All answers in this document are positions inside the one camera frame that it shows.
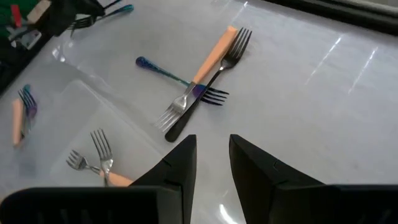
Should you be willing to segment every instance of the white countertop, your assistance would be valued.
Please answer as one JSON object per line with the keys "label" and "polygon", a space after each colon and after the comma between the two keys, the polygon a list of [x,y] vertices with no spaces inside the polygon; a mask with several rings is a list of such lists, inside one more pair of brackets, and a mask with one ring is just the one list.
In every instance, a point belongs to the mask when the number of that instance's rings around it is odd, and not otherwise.
{"label": "white countertop", "polygon": [[[74,78],[108,85],[154,123],[184,87],[135,59],[145,56],[190,80],[231,24],[253,35],[242,60],[214,84],[230,96],[222,107],[201,104],[178,139],[198,139],[192,223],[245,222],[229,166],[230,134],[327,184],[398,182],[395,37],[262,1],[124,2],[135,7],[129,15],[72,40],[69,32],[54,37],[0,99],[0,124],[10,126],[9,104],[23,84],[37,89],[46,110]],[[0,157],[12,157],[11,134],[3,131]],[[165,152],[177,144],[154,138]]]}

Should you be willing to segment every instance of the clear plastic tray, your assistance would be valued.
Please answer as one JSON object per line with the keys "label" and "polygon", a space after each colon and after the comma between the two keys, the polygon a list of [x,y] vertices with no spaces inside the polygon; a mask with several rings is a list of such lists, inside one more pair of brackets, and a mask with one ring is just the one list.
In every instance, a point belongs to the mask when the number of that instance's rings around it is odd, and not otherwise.
{"label": "clear plastic tray", "polygon": [[73,170],[65,162],[72,149],[99,166],[90,132],[102,128],[113,150],[112,172],[136,180],[163,155],[142,127],[125,117],[113,104],[80,80],[72,81],[56,97],[50,111],[14,152],[2,193],[34,186],[102,186],[90,170]]}

